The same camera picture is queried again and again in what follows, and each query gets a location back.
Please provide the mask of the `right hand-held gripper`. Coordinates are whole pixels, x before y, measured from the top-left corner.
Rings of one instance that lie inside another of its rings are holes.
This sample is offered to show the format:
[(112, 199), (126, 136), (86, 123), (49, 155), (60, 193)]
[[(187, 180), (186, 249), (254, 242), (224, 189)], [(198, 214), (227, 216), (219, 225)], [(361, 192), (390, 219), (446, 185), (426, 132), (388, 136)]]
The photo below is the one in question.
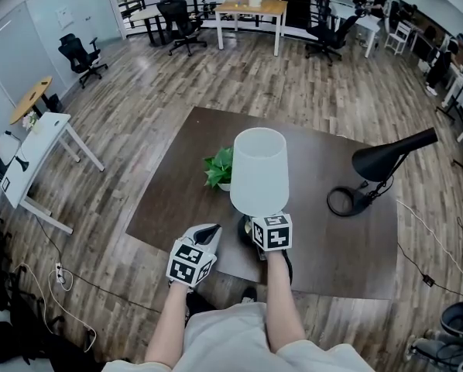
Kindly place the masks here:
[(293, 245), (290, 214), (252, 218), (252, 241), (261, 253), (290, 249)]

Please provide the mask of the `white shade table lamp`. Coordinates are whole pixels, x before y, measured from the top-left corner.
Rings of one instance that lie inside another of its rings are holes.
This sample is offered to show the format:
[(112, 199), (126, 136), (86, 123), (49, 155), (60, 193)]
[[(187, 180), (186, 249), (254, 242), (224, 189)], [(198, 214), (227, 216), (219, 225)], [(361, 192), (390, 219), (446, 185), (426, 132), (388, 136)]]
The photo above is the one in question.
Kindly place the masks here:
[(231, 203), (249, 218), (285, 214), (290, 196), (286, 139), (278, 131), (255, 127), (234, 141)]

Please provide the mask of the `person's left forearm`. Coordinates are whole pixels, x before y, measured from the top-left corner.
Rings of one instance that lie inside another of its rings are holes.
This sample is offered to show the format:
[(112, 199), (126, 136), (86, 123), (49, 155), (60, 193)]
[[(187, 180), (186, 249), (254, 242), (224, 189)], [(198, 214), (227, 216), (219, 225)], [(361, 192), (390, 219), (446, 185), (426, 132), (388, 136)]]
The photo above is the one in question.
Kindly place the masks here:
[(145, 359), (174, 368), (183, 353), (183, 338), (186, 317), (186, 285), (173, 282), (159, 317), (156, 329), (149, 342)]

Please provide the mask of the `person's right forearm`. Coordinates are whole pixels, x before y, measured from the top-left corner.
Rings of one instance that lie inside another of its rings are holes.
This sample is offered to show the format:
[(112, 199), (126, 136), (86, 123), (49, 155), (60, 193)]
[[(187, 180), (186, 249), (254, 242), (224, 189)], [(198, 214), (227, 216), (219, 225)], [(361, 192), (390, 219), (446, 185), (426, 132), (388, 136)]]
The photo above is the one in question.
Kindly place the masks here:
[(280, 251), (267, 253), (266, 330), (269, 347), (276, 353), (284, 346), (306, 339), (290, 288), (286, 259)]

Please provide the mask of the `black cone desk lamp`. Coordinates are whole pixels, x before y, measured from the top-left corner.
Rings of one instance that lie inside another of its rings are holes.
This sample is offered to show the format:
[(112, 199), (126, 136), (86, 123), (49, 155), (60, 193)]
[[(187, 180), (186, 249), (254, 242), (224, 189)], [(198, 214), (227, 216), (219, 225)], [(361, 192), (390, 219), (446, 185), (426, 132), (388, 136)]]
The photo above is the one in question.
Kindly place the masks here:
[[(339, 217), (351, 217), (364, 212), (378, 197), (383, 195), (389, 179), (413, 151), (422, 149), (438, 141), (434, 127), (426, 129), (393, 143), (371, 146), (357, 150), (352, 155), (352, 166), (364, 179), (357, 188), (337, 186), (327, 195), (328, 208)], [(337, 210), (331, 196), (341, 193), (348, 197), (351, 206), (346, 211)]]

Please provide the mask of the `white table with legs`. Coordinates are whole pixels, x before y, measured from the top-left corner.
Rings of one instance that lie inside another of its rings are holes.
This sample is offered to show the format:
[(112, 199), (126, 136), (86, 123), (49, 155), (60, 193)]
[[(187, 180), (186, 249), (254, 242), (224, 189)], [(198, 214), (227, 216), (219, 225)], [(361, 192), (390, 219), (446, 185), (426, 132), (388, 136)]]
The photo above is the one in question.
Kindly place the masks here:
[(45, 163), (47, 157), (58, 144), (63, 144), (63, 148), (79, 161), (80, 157), (73, 152), (69, 146), (63, 142), (62, 135), (68, 133), (73, 141), (81, 148), (85, 155), (94, 163), (99, 171), (104, 171), (105, 166), (87, 147), (75, 129), (70, 124), (70, 115), (46, 112), (39, 119), (41, 130), (39, 133), (29, 133), (16, 153), (20, 159), (29, 162), (27, 171), (23, 172), (19, 163), (13, 158), (9, 164), (0, 188), (13, 208), (23, 207), (33, 213), (37, 218), (49, 223), (50, 225), (64, 231), (70, 235), (73, 229), (65, 226), (51, 216), (51, 212), (44, 208), (28, 196), (28, 191), (33, 184), (40, 168)]

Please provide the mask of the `person's left shoe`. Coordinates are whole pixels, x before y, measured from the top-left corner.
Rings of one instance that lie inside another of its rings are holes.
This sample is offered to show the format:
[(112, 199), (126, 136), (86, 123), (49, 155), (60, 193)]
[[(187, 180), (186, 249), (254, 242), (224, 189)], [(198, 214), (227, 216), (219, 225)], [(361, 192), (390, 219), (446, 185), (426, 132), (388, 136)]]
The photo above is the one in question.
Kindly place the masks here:
[(196, 291), (188, 292), (186, 296), (185, 325), (196, 314), (214, 311), (217, 308)]

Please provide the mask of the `green plant in white pot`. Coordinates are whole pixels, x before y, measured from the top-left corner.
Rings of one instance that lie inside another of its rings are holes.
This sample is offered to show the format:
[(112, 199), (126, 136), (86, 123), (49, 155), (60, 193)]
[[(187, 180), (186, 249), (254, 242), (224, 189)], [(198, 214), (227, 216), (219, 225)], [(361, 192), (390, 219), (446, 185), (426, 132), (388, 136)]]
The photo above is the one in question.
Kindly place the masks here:
[(205, 185), (210, 188), (220, 188), (230, 191), (232, 179), (233, 147), (221, 148), (214, 156), (205, 157), (204, 171), (207, 179)]

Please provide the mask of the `person's pale shirt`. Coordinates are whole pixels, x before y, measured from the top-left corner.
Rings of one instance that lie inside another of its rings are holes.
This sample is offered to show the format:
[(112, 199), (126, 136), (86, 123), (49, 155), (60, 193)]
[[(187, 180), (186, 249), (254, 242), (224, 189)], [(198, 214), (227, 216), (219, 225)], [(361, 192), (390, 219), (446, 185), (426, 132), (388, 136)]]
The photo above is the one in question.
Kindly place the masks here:
[(322, 350), (304, 339), (274, 353), (266, 338), (266, 305), (255, 302), (192, 316), (184, 333), (182, 357), (174, 368), (114, 360), (102, 372), (375, 371), (346, 343)]

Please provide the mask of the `black backpack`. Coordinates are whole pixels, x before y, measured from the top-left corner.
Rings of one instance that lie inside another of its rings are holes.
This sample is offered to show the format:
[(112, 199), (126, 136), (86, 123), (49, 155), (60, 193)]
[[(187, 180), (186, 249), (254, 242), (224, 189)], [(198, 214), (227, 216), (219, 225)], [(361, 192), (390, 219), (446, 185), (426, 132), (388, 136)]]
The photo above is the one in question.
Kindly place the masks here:
[(450, 305), (443, 311), (441, 326), (453, 336), (463, 336), (463, 301)]

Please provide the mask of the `pink flower bunch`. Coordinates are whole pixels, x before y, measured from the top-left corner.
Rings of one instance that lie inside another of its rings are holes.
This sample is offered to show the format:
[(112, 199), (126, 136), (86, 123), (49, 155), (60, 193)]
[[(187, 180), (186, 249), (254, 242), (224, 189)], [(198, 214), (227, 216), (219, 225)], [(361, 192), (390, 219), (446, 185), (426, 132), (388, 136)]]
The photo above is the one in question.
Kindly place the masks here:
[(39, 116), (34, 111), (28, 112), (22, 118), (22, 126), (28, 132), (39, 133), (41, 130)]

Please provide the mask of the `round wooden table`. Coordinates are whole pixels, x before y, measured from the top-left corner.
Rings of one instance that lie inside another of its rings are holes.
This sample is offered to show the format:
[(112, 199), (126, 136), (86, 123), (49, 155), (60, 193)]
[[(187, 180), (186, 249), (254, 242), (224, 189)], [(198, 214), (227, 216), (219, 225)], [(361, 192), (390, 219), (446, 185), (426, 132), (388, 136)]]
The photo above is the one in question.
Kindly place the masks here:
[(52, 76), (44, 77), (24, 94), (11, 115), (9, 120), (10, 125), (16, 124), (30, 111), (34, 111), (38, 117), (43, 115), (40, 109), (36, 106), (36, 103), (42, 99), (45, 105), (48, 104), (49, 99), (46, 97), (45, 92), (51, 85), (52, 81)]

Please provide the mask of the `beige table with black legs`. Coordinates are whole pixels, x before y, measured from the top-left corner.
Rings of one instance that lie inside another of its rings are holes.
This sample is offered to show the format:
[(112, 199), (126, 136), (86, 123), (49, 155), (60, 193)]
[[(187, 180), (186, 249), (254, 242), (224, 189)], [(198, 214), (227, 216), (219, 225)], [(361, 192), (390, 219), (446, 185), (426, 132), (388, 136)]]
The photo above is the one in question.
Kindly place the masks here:
[[(141, 11), (131, 14), (130, 20), (132, 22), (143, 21), (146, 27), (146, 32), (149, 37), (150, 45), (152, 47), (160, 47), (166, 45), (166, 37), (163, 31), (162, 23), (160, 21), (160, 11), (156, 6), (142, 9)], [(156, 25), (156, 31), (152, 31), (152, 23), (154, 21)]]

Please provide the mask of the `white wooden chair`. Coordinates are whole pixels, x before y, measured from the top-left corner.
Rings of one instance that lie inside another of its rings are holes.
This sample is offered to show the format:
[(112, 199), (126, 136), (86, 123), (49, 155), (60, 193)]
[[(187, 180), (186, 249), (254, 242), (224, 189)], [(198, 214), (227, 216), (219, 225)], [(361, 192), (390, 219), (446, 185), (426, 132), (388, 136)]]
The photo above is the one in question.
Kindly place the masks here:
[(389, 33), (386, 37), (385, 48), (390, 48), (394, 55), (401, 55), (409, 38), (411, 27), (403, 22), (399, 22), (396, 30)]

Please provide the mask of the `white wall notice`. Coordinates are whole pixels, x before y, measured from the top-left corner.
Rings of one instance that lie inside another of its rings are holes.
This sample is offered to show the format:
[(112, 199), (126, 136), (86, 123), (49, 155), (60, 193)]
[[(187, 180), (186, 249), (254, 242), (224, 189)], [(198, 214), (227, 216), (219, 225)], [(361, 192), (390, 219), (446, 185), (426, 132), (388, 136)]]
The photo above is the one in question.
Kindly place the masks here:
[(74, 16), (67, 5), (56, 10), (56, 15), (61, 29), (66, 29), (68, 26), (74, 23)]

